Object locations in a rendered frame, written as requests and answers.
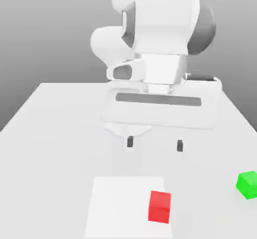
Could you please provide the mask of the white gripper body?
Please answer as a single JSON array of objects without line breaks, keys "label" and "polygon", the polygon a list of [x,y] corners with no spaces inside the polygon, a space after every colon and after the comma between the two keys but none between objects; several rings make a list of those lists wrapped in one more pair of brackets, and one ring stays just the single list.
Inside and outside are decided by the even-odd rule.
[{"label": "white gripper body", "polygon": [[105,122],[212,129],[222,93],[219,80],[183,80],[170,95],[146,93],[142,86],[109,89],[102,112]]}]

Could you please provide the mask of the small red cube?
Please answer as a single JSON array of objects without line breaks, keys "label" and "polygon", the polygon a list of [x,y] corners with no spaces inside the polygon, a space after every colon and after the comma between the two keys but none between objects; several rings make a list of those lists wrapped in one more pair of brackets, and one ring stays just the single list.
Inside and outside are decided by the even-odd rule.
[{"label": "small red cube", "polygon": [[169,223],[171,211],[171,194],[151,191],[148,211],[148,221]]}]

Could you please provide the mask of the small green cube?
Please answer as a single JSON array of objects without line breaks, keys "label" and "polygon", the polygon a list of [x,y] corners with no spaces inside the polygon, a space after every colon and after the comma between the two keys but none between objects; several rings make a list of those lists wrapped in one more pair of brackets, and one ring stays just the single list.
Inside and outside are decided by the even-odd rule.
[{"label": "small green cube", "polygon": [[237,190],[246,198],[257,198],[257,172],[248,171],[238,175]]}]

